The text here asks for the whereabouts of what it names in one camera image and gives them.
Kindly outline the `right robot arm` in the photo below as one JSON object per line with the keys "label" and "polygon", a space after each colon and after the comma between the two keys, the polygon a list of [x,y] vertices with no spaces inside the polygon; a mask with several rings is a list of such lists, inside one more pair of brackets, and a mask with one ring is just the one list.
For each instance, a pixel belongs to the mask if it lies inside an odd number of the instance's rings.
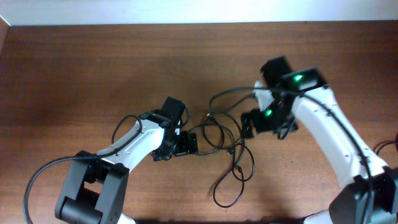
{"label": "right robot arm", "polygon": [[262,67],[253,95],[258,108],[241,115],[243,137],[272,131],[279,139],[300,121],[312,134],[338,179],[341,192],[328,209],[299,223],[397,223],[397,169],[362,140],[316,68],[293,71],[285,57]]}

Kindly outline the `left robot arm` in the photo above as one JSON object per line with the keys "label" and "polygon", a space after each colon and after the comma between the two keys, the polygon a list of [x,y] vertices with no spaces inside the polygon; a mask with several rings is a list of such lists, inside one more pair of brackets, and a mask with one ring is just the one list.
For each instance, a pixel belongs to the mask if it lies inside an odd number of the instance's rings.
{"label": "left robot arm", "polygon": [[167,97],[160,109],[139,115],[123,137],[95,154],[80,151],[73,160],[55,206],[67,223],[134,223],[123,214],[129,174],[148,155],[155,161],[197,152],[194,134],[182,131],[186,106]]}

